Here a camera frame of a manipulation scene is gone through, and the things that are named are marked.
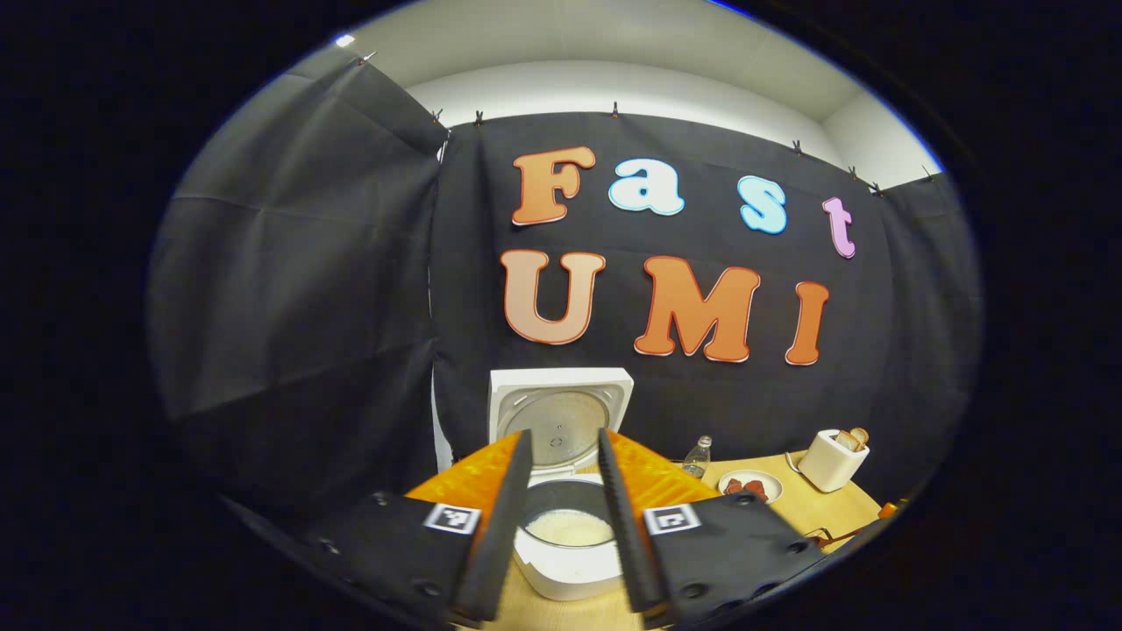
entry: plate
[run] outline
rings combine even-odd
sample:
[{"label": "plate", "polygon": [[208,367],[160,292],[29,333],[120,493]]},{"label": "plate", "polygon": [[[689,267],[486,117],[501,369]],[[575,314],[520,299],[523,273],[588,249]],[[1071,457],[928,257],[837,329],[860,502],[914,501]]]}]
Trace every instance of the plate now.
[{"label": "plate", "polygon": [[735,472],[728,472],[721,476],[720,482],[717,483],[717,491],[721,495],[725,494],[725,488],[728,486],[728,481],[736,478],[741,481],[742,484],[747,484],[753,479],[758,479],[764,485],[764,493],[767,494],[767,503],[771,504],[775,500],[779,500],[780,495],[783,494],[783,483],[775,479],[775,476],[771,474],[765,474],[764,472],[757,472],[755,469],[736,469]]}]

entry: rice cooker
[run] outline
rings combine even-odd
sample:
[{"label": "rice cooker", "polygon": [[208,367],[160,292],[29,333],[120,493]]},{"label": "rice cooker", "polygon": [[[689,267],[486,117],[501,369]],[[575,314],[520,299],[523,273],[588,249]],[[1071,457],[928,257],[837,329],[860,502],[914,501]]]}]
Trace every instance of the rice cooker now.
[{"label": "rice cooker", "polygon": [[577,601],[623,586],[604,482],[600,428],[618,431],[634,381],[623,368],[491,371],[490,442],[531,430],[533,470],[514,536],[523,576],[542,596]]}]

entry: table surface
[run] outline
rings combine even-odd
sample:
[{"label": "table surface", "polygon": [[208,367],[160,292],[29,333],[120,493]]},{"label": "table surface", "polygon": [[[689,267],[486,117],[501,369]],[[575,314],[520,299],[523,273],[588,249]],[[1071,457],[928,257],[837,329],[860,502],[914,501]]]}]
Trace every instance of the table surface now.
[{"label": "table surface", "polygon": [[[806,451],[791,452],[795,466]],[[725,474],[736,469],[755,469],[775,476],[783,484],[783,494],[771,507],[783,516],[800,533],[809,533],[816,528],[826,528],[835,537],[845,534],[876,520],[880,506],[856,484],[849,482],[833,493],[815,488],[801,474],[793,472],[787,458],[766,456],[743,460],[720,460],[709,464],[703,482],[716,486]],[[581,469],[581,473],[598,470],[597,467]],[[828,546],[831,552],[844,542]],[[641,631],[642,621],[632,613],[627,593],[620,588],[582,601],[551,601],[534,592],[522,576],[522,570],[511,559],[503,596],[499,601],[498,619],[484,624],[485,631],[569,631],[572,629]]]}]

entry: black curtain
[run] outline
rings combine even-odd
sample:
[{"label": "black curtain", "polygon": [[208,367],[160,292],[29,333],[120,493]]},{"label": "black curtain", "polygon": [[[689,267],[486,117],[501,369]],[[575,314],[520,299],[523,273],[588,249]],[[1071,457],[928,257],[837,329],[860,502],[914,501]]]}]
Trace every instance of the black curtain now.
[{"label": "black curtain", "polygon": [[[514,226],[522,185],[515,158],[577,146],[592,149],[596,165],[580,170],[574,198],[558,195],[567,217]],[[614,207],[607,191],[618,179],[615,165],[631,158],[673,166],[684,209],[656,216]],[[741,219],[736,184],[745,175],[782,186],[782,232],[751,230]],[[822,210],[830,198],[852,214],[853,258],[833,245]],[[432,235],[442,430],[456,457],[486,445],[491,369],[622,366],[635,378],[622,432],[663,456],[684,456],[701,433],[712,436],[716,459],[732,459],[804,449],[820,429],[859,426],[870,431],[873,452],[856,482],[879,501],[899,497],[946,447],[978,353],[980,301],[960,216],[941,175],[935,184],[876,196],[847,172],[792,147],[682,120],[559,113],[453,127]],[[606,258],[580,339],[548,346],[511,329],[499,257],[512,248],[550,257],[537,289],[546,319],[565,310],[569,278],[560,257],[590,252]],[[726,267],[760,274],[747,360],[710,362],[700,351],[687,357],[680,344],[668,357],[634,350],[651,307],[643,264],[654,255],[686,259],[702,295]],[[803,281],[830,295],[818,362],[792,366],[784,355],[799,320],[795,285]]]},{"label": "black curtain", "polygon": [[447,130],[335,46],[249,100],[175,191],[148,337],[201,473],[270,519],[435,473],[426,267]]}]

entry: open rice cooker lid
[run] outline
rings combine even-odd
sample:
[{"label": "open rice cooker lid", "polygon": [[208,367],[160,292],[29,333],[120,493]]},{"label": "open rice cooker lid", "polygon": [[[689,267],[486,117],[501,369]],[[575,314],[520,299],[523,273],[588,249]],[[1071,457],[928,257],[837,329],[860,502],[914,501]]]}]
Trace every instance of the open rice cooker lid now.
[{"label": "open rice cooker lid", "polygon": [[596,461],[600,428],[618,431],[633,385],[623,368],[491,371],[489,440],[531,430],[531,475],[572,475]]}]

